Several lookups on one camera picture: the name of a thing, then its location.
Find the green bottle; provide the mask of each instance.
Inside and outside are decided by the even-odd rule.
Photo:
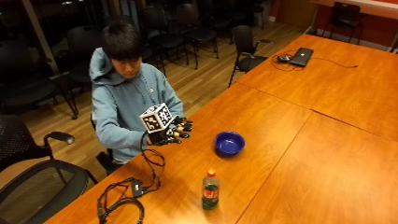
[[[206,177],[202,178],[201,205],[203,209],[213,209],[218,204],[219,182],[215,171],[209,169]]]

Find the black hair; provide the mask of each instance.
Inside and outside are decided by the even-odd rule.
[[[129,23],[110,23],[102,29],[102,50],[109,59],[137,61],[142,56],[142,37],[138,29]]]

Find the black glove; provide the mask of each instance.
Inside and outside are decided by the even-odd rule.
[[[186,118],[179,118],[175,116],[173,120],[173,124],[175,127],[182,127],[183,132],[191,131],[191,124],[193,122],[186,120]],[[153,146],[163,146],[169,143],[181,143],[181,140],[178,138],[189,138],[189,133],[181,133],[177,128],[166,128],[165,130],[161,130],[158,132],[150,133],[147,135],[150,143]]]

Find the blue bowl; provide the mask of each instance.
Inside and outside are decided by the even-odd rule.
[[[221,157],[231,157],[243,149],[244,139],[234,132],[222,132],[214,139],[215,152]]]

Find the laptop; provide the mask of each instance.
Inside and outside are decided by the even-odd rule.
[[[312,55],[312,49],[299,48],[288,63],[300,67],[307,65]]]

